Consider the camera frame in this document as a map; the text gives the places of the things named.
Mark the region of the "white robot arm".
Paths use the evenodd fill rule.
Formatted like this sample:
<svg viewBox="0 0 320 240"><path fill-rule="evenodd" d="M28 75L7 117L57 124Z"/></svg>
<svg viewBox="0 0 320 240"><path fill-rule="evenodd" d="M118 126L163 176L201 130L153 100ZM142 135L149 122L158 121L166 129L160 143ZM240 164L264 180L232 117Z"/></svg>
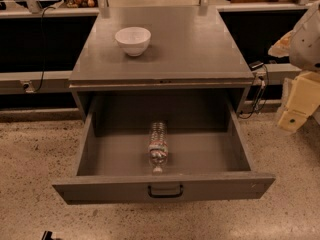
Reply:
<svg viewBox="0 0 320 240"><path fill-rule="evenodd" d="M277 126L295 133L320 106L320 2L314 2L274 45L268 54L289 57L291 65L301 69L294 79L283 83L282 104Z"/></svg>

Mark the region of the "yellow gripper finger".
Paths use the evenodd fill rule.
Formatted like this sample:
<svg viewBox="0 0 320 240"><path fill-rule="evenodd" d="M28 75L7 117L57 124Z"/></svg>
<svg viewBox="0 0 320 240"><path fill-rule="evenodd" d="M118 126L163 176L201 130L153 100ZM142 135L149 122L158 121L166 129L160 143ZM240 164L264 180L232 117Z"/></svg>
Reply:
<svg viewBox="0 0 320 240"><path fill-rule="evenodd" d="M292 35L293 31L289 31L283 35L269 48L268 54L277 58L288 57L290 55Z"/></svg>
<svg viewBox="0 0 320 240"><path fill-rule="evenodd" d="M277 126L295 133L320 107L320 74L302 71L283 83L282 103L277 111Z"/></svg>

